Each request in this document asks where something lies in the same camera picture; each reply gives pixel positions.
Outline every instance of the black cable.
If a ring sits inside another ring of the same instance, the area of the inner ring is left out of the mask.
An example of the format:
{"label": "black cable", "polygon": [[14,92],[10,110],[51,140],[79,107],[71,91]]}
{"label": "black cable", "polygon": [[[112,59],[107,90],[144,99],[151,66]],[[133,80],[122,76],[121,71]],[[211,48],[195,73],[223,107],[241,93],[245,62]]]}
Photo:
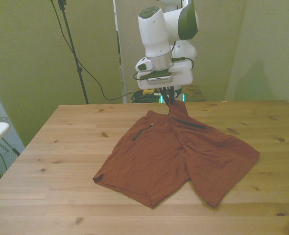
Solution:
{"label": "black cable", "polygon": [[135,77],[135,75],[137,75],[137,74],[138,74],[138,72],[133,75],[133,78],[134,78],[135,80],[137,80],[137,81],[143,81],[143,79],[137,79],[137,78]]}
{"label": "black cable", "polygon": [[174,48],[175,48],[175,45],[176,45],[176,41],[174,42],[174,45],[173,45],[172,51],[174,50]]}
{"label": "black cable", "polygon": [[[59,23],[59,25],[60,25],[60,29],[61,29],[63,38],[64,38],[65,42],[67,43],[68,47],[70,48],[70,50],[72,51],[72,53],[74,54],[74,52],[73,52],[73,50],[72,50],[69,42],[67,41],[67,39],[66,39],[66,37],[65,37],[65,35],[64,35],[63,28],[62,28],[60,19],[59,19],[59,17],[58,17],[56,8],[55,8],[55,6],[54,6],[53,0],[50,0],[50,1],[51,1],[51,3],[52,3],[52,6],[53,6],[53,8],[54,8],[54,11],[55,11],[55,14],[56,14],[56,17],[57,17],[57,20],[58,20],[58,23]],[[83,67],[83,69],[99,84],[99,86],[100,86],[100,88],[101,88],[101,91],[102,91],[102,95],[103,95],[103,97],[104,97],[106,100],[111,101],[111,100],[115,100],[115,99],[120,99],[120,98],[122,98],[122,97],[124,97],[124,96],[126,96],[126,95],[128,95],[128,94],[134,94],[134,93],[135,93],[135,92],[130,92],[130,93],[127,93],[127,94],[125,94],[125,95],[122,95],[122,96],[120,96],[120,97],[118,97],[118,98],[108,99],[108,98],[105,96],[104,92],[103,92],[103,87],[102,87],[102,85],[96,80],[96,78],[95,78],[91,73],[89,73],[89,71],[82,65],[82,63],[79,61],[78,58],[77,58],[77,61],[78,61],[78,63]]]}
{"label": "black cable", "polygon": [[187,59],[187,60],[190,60],[190,61],[192,62],[192,64],[193,64],[193,65],[192,65],[192,69],[193,69],[193,67],[194,67],[194,62],[193,62],[193,60],[192,60],[191,58],[187,58],[187,57],[186,57],[186,59]]}
{"label": "black cable", "polygon": [[143,95],[143,90],[139,90],[133,94],[131,100],[132,103],[157,103],[160,100],[160,96],[154,94]]}

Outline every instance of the shorts waistband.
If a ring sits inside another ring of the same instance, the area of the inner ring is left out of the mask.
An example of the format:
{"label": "shorts waistband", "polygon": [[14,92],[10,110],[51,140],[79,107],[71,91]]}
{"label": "shorts waistband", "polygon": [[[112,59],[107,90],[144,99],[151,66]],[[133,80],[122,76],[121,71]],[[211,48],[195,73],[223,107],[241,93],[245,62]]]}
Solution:
{"label": "shorts waistband", "polygon": [[180,122],[180,123],[183,123],[183,124],[186,124],[188,126],[193,126],[193,127],[196,127],[196,128],[199,128],[199,129],[206,129],[206,128],[209,128],[210,126],[202,123],[202,122],[199,122],[193,118],[191,118],[190,116],[188,115],[185,115],[185,114],[181,114],[181,115],[177,115],[177,116],[172,116],[170,114],[166,115],[166,114],[158,114],[154,111],[148,111],[147,115],[146,115],[147,118],[152,118],[152,119],[156,119],[156,120],[159,120],[159,121],[170,121],[170,120],[174,120],[174,121],[177,121],[177,122]]}

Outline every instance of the wood knot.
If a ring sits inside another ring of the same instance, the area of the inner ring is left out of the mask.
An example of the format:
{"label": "wood knot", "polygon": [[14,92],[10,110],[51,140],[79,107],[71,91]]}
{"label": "wood knot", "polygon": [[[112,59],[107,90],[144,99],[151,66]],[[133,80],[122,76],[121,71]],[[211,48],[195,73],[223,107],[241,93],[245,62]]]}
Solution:
{"label": "wood knot", "polygon": [[81,224],[84,221],[84,217],[79,217],[77,218],[77,220],[75,221],[75,225]]}
{"label": "wood knot", "polygon": [[271,120],[277,121],[277,118],[276,118],[276,117],[273,117],[273,116],[271,116],[271,115],[269,115],[268,118],[271,119]]}
{"label": "wood knot", "polygon": [[239,135],[240,133],[236,130],[234,130],[233,128],[227,128],[227,130],[229,130],[230,132]]}

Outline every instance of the red shorts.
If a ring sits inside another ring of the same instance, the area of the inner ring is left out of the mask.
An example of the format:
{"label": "red shorts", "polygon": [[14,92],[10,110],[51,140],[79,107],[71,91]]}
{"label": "red shorts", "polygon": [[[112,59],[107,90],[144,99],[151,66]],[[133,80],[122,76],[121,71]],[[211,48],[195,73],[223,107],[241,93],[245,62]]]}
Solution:
{"label": "red shorts", "polygon": [[215,208],[259,155],[236,137],[189,117],[185,103],[175,100],[169,115],[149,111],[127,131],[94,182],[154,208],[192,180]]}

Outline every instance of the green wall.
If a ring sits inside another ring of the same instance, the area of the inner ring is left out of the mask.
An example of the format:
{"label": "green wall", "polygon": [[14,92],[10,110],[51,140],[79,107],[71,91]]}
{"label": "green wall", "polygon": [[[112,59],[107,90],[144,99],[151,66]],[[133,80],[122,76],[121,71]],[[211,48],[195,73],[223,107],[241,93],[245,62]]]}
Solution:
{"label": "green wall", "polygon": [[[108,97],[121,96],[113,1],[67,0],[66,15],[77,57]],[[109,103],[85,72],[83,78],[91,104]],[[74,57],[49,0],[0,0],[0,102],[24,145],[58,105],[85,104]]]}
{"label": "green wall", "polygon": [[289,0],[248,0],[227,100],[289,102]]}

